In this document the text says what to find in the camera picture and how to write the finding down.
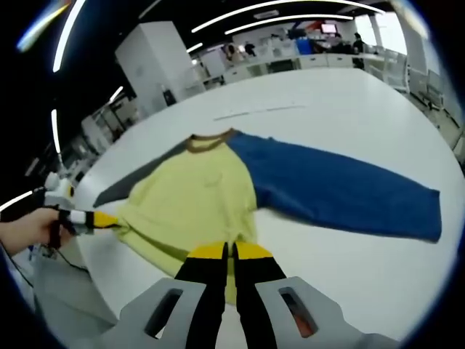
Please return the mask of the person's left hand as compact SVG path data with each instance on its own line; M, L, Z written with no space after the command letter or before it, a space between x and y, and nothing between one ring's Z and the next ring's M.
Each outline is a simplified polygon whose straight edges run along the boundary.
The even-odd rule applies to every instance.
M56 209L40 208L23 217L1 223L1 244L10 256L36 244L49 244L52 226L58 223Z

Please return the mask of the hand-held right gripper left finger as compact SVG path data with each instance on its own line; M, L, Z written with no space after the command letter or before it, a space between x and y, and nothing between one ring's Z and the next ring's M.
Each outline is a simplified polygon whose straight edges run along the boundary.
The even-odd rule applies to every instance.
M190 252L174 278L162 278L121 311L122 348L214 348L225 311L228 245Z

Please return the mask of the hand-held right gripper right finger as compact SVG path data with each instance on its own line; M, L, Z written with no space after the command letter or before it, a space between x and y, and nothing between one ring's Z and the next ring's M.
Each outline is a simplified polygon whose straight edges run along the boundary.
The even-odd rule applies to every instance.
M236 306L249 348L345 348L340 306L303 281L285 275L258 244L232 247Z

